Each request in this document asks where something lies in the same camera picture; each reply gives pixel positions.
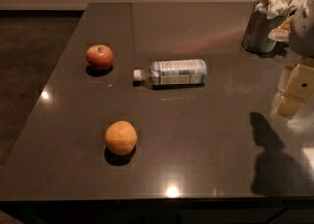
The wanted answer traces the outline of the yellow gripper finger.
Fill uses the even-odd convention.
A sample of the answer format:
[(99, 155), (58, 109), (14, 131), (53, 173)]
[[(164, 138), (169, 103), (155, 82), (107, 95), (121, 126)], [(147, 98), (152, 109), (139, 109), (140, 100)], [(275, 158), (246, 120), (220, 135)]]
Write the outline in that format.
[(268, 38), (281, 43), (289, 43), (293, 16), (286, 18), (280, 25), (271, 30)]
[(273, 110), (292, 118), (314, 96), (314, 65), (311, 62), (284, 67), (278, 82)]

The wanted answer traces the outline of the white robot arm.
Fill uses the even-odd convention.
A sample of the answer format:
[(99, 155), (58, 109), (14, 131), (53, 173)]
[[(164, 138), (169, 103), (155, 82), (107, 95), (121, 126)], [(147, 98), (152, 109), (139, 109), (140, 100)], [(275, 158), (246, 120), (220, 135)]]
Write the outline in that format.
[(301, 60), (283, 68), (272, 107), (278, 115), (292, 118), (314, 96), (314, 0), (295, 12), (289, 47)]

